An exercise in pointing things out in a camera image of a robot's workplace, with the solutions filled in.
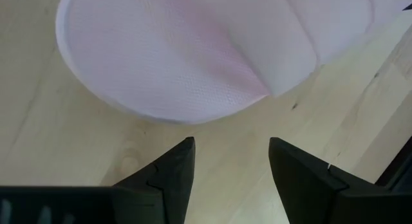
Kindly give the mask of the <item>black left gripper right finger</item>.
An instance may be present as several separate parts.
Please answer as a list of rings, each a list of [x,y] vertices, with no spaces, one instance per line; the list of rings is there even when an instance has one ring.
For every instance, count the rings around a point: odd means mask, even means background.
[[[330,224],[335,197],[348,185],[332,176],[328,163],[272,137],[268,157],[290,224]]]

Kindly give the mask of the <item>pink slide sandal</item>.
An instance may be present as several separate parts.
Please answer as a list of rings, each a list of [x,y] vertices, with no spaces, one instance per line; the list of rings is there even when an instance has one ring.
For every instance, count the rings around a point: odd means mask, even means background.
[[[412,0],[61,0],[73,74],[137,115],[197,124],[281,95]]]

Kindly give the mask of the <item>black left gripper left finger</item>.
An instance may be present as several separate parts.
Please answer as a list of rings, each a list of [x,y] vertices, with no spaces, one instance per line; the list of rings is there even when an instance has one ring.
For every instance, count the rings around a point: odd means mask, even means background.
[[[114,184],[116,224],[184,224],[194,180],[196,146],[187,137]]]

